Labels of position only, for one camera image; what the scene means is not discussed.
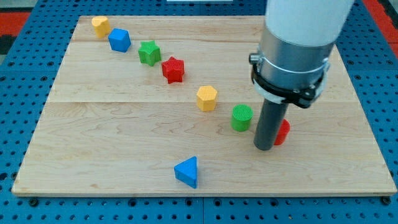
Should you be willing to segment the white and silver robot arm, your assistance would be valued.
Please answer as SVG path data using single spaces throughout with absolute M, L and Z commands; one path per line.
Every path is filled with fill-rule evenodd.
M 354 0 L 268 0 L 257 52 L 256 91 L 275 104 L 308 108 L 321 95 L 329 56 Z

